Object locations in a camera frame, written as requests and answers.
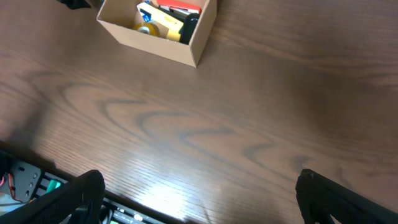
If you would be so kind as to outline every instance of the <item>yellow tape roll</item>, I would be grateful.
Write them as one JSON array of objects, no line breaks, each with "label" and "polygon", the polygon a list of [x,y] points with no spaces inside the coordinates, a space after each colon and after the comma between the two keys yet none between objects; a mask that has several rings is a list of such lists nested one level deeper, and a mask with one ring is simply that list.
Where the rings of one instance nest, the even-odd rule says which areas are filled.
[{"label": "yellow tape roll", "polygon": [[134,26],[134,30],[141,32],[143,34],[149,34],[149,35],[154,35],[156,37],[159,36],[157,33],[154,25],[148,23],[148,22],[141,22],[137,25]]}]

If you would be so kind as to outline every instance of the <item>wood grain pattern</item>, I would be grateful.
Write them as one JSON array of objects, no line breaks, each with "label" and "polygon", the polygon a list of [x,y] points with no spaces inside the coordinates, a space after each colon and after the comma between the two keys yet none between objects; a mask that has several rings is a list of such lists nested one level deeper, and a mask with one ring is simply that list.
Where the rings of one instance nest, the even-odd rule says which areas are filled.
[{"label": "wood grain pattern", "polygon": [[398,211],[397,10],[219,0],[194,69],[119,45],[94,9],[3,0],[0,137],[47,105],[37,153],[177,218],[302,223],[303,168]]}]

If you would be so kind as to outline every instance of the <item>cardboard box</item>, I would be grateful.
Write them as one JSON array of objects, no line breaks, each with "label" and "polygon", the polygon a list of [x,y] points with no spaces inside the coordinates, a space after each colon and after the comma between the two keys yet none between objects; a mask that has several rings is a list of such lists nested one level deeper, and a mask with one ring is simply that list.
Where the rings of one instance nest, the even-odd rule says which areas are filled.
[{"label": "cardboard box", "polygon": [[196,67],[216,19],[217,0],[179,1],[202,8],[189,45],[165,39],[168,29],[160,24],[156,24],[160,37],[133,30],[132,28],[137,23],[143,22],[137,11],[137,5],[141,3],[141,0],[105,0],[98,13],[97,21],[121,44]]}]

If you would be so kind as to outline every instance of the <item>wooden surface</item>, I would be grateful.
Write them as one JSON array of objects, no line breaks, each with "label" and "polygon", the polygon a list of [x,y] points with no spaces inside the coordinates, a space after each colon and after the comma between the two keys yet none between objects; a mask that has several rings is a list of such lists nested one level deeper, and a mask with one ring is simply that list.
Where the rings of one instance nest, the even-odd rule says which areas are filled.
[{"label": "wooden surface", "polygon": [[0,1],[0,137],[171,216],[303,223],[311,168],[398,211],[398,3],[219,0],[197,69],[52,0]]}]

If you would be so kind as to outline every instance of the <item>red wire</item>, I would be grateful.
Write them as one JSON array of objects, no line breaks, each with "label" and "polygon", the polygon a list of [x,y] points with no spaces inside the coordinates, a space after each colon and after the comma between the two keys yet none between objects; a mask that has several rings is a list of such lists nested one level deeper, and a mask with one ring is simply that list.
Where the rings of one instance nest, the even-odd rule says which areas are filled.
[{"label": "red wire", "polygon": [[4,184],[4,180],[5,180],[6,178],[3,176],[2,177],[2,179],[1,179],[1,182],[0,182],[0,187]]},{"label": "red wire", "polygon": [[8,184],[10,186],[10,194],[11,194],[12,199],[16,200],[17,202],[22,202],[15,198],[14,191],[12,189],[12,175],[11,174],[8,174]]}]

